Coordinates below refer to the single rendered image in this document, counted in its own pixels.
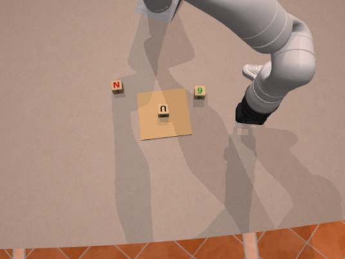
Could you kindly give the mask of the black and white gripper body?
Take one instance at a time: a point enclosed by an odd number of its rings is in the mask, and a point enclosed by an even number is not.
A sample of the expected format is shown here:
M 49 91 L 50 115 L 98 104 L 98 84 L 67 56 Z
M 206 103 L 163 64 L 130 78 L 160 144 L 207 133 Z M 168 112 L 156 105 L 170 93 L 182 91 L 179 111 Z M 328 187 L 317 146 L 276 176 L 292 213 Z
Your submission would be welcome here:
M 242 101 L 236 107 L 236 122 L 243 124 L 262 125 L 267 118 L 278 109 L 282 102 L 266 102 L 260 99 L 254 91 L 254 80 L 259 73 L 262 65 L 246 64 L 242 74 L 252 83 L 246 89 Z

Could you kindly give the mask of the tan flat mat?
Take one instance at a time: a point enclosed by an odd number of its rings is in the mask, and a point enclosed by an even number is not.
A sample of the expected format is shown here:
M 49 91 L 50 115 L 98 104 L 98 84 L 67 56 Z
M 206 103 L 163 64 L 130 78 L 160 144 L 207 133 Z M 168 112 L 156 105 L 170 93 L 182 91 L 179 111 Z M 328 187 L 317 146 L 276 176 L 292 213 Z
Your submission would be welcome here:
M 141 140 L 192 135 L 185 88 L 137 93 Z M 158 117 L 169 104 L 169 117 Z

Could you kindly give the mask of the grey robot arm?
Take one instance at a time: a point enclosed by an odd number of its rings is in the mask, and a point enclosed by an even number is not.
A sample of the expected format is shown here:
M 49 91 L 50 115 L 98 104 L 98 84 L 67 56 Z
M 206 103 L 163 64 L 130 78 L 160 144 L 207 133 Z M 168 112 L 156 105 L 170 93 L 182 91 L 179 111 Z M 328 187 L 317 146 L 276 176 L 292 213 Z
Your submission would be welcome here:
M 217 19 L 255 51 L 271 53 L 271 61 L 254 80 L 254 91 L 263 101 L 279 102 L 313 79 L 316 62 L 311 31 L 277 0 L 184 1 Z

